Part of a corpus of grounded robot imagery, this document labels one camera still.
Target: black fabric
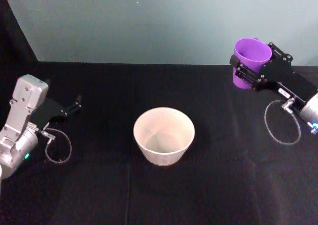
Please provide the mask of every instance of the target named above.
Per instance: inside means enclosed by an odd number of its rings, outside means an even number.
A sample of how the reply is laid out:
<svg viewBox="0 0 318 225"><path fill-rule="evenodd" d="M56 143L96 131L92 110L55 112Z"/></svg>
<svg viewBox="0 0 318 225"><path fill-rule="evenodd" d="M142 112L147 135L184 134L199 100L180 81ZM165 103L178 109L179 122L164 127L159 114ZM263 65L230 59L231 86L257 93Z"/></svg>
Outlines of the black fabric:
<svg viewBox="0 0 318 225"><path fill-rule="evenodd" d="M316 68L295 69L317 82ZM25 73L50 78L48 97L64 105L81 93L83 111L56 126L73 143L67 164L50 164L41 140L2 182L1 224L317 222L317 137L301 122L298 144L273 141L263 116L278 97L236 88L231 67L6 65L0 75L1 125L17 77ZM159 106L183 111L196 130L181 161L167 168L148 163L132 135L136 118ZM278 106L269 111L268 122L279 138L295 139L293 120Z"/></svg>
<svg viewBox="0 0 318 225"><path fill-rule="evenodd" d="M36 62L7 0L0 0L0 63Z"/></svg>

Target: table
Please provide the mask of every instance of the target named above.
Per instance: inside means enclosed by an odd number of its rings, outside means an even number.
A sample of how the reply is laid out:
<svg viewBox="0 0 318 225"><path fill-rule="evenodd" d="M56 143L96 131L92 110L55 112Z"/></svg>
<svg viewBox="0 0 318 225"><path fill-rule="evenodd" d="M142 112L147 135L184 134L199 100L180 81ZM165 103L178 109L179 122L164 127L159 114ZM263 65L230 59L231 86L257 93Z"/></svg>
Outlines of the table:
<svg viewBox="0 0 318 225"><path fill-rule="evenodd" d="M318 69L295 67L312 82ZM51 164L45 139L2 182L1 224L314 224L318 221L316 136L301 123L301 141L277 144L263 122L269 91L240 90L232 68L41 62L2 66L1 125L16 80L49 78L48 97L67 106L80 93L83 110L63 130L71 160ZM194 123L194 142L168 168L148 163L134 139L136 118L173 107ZM283 140L297 137L274 107L269 124ZM67 144L58 150L67 153Z"/></svg>

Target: cup rim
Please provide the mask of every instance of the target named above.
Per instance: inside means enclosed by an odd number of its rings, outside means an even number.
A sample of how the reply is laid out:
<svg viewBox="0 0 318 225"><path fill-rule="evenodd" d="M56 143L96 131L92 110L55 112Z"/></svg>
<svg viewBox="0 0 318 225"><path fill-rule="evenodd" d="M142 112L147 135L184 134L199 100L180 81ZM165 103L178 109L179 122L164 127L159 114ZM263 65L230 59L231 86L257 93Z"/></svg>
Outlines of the cup rim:
<svg viewBox="0 0 318 225"><path fill-rule="evenodd" d="M150 111L154 111L154 110L158 110L158 109L168 109L168 110L177 111L178 113L180 113L180 114L182 114L183 116L185 116L185 118L186 118L187 120L189 120L190 125L191 125L191 129L192 129L192 131L193 131L193 134L192 134L192 136L191 136L191 140L189 141L189 143L188 143L185 147L183 147L183 148L181 148L181 149L179 149L179 150L176 150L176 151L174 151L174 152L162 153L162 152L152 151L152 150L150 150L150 149L144 147L144 146L136 139L136 136L135 136L135 128L136 128L136 123L137 123L137 121L138 121L142 116L144 116L146 113L149 113ZM156 155L173 155L173 154L177 154L177 153L179 153L179 152L182 152L182 151L188 149L188 147L189 147L189 146L191 145L191 143L193 142L193 139L194 139L194 136L195 136L195 128L194 128L194 125L193 125L192 120L191 120L185 113L183 113L183 112L181 112L181 111L179 111L179 110L177 110L177 109L175 109L175 108L171 108L171 107L155 107L155 108L152 108L152 109L149 109L149 110L145 111L144 113L142 113L142 114L136 119L136 121L135 121L135 123L134 123L133 134L134 134L134 138L135 138L135 141L137 142L137 144L138 144L142 149L148 151L149 153L156 154Z"/></svg>
<svg viewBox="0 0 318 225"><path fill-rule="evenodd" d="M245 56L241 55L241 54L237 51L237 48L236 48L237 43L240 42L240 41L242 41L242 40L253 40L253 41L256 41L256 42L258 42L258 43L260 43L260 44L265 45L265 46L270 50L270 52L271 52L270 56L269 56L267 59L264 59L264 60L251 60L251 59L249 59L249 58L246 58ZM264 61L267 62L267 61L270 60L270 58L271 58L272 55L273 55L272 49L271 49L267 44L265 44L265 43L264 43L263 41L261 41L261 40L254 39L254 38L241 38L241 39L237 40L237 41L235 42L235 44L234 44L234 52L235 52L235 53L238 53L242 58L244 58L244 59L246 59L246 60L248 60L248 61L252 61L252 62L264 62Z"/></svg>

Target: black table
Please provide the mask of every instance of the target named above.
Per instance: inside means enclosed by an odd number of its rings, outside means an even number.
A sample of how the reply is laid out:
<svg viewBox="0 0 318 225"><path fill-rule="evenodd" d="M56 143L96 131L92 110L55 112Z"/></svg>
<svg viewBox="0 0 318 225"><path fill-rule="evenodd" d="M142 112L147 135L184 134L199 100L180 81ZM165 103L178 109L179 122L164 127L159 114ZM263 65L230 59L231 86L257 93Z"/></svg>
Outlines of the black table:
<svg viewBox="0 0 318 225"><path fill-rule="evenodd" d="M317 82L317 68L295 69ZM47 96L65 106L82 94L83 110L55 126L72 141L69 162L51 164L42 139L19 170L2 182L1 224L318 223L317 137L301 122L298 144L272 140L263 115L277 96L236 88L231 67L2 66L1 125L16 80L27 73L49 78ZM184 157L168 168L148 163L132 134L136 118L160 106L186 113L196 129ZM275 106L268 120L281 139L297 137L291 117ZM63 152L61 144L57 147Z"/></svg>

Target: white bowl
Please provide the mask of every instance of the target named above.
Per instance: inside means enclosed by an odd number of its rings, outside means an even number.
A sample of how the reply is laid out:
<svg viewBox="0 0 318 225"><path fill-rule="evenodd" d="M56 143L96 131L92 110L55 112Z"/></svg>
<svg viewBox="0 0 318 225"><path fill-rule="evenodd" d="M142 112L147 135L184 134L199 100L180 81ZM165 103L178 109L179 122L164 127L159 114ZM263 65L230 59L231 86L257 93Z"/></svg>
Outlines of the white bowl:
<svg viewBox="0 0 318 225"><path fill-rule="evenodd" d="M2 167L0 165L0 196L1 196L1 183L2 183Z"/></svg>
<svg viewBox="0 0 318 225"><path fill-rule="evenodd" d="M148 110L134 124L134 137L141 152L149 162L159 166L178 162L194 135L190 118L169 107Z"/></svg>

